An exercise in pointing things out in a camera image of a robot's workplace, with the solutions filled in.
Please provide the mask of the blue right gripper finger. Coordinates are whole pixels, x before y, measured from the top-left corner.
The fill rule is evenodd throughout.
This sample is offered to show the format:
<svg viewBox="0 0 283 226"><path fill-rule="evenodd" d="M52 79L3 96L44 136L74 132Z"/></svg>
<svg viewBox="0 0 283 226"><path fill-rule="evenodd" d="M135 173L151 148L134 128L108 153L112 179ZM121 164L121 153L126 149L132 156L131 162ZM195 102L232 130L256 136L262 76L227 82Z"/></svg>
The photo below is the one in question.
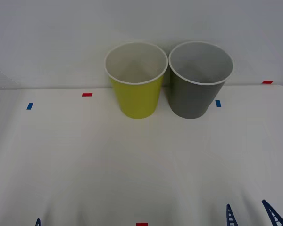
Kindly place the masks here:
<svg viewBox="0 0 283 226"><path fill-rule="evenodd" d="M235 219L235 216L233 214L230 204L227 204L226 206L226 225L227 226L238 226L238 223Z"/></svg>
<svg viewBox="0 0 283 226"><path fill-rule="evenodd" d="M283 226L283 218L277 213L277 211L266 201L262 200L267 214L273 226Z"/></svg>

